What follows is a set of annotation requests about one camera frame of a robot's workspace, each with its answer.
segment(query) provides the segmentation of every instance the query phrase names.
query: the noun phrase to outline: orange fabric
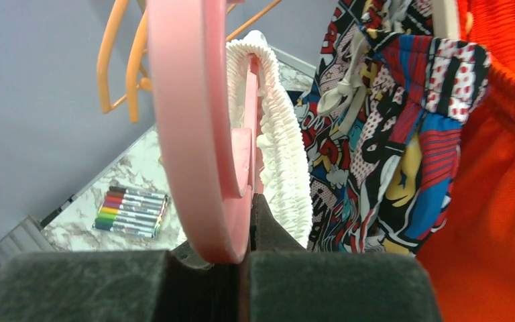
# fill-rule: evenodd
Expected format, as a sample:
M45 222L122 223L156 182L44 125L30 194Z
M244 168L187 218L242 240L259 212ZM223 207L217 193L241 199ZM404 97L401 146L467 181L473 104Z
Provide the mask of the orange fabric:
M459 0L492 55L490 96L463 128L444 229L418 253L446 322L515 321L515 0Z

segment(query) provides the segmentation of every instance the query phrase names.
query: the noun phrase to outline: marble tile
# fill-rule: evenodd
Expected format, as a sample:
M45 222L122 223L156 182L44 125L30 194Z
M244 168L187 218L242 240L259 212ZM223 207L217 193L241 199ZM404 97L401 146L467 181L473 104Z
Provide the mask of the marble tile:
M280 63L282 84L288 90L305 91L312 79ZM157 239L147 239L92 229L103 196L111 185L169 193L156 130L151 128L105 174L48 224L42 234L60 252L101 250L172 249L180 231L171 203Z

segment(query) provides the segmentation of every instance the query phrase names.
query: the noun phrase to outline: wall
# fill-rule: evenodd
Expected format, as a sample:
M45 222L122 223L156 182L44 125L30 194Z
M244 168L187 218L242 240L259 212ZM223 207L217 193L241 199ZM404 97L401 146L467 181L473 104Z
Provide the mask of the wall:
M0 0L0 239L27 215L44 218L80 190L154 122L140 96L103 115L96 61L113 0ZM141 11L131 1L111 58L112 100ZM233 13L229 29L243 22Z
M251 18L270 2L247 0L243 4L245 18ZM336 0L283 0L250 29L263 32L271 46L317 66L336 5Z

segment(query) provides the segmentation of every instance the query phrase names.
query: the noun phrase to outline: pink hanger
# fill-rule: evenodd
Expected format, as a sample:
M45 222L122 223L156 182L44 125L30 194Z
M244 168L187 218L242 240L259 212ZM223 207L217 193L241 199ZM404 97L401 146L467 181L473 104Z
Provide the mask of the pink hanger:
M236 264L247 249L256 187L259 78L252 57L243 127L231 130L226 4L149 1L148 48L159 142L184 232L206 261Z

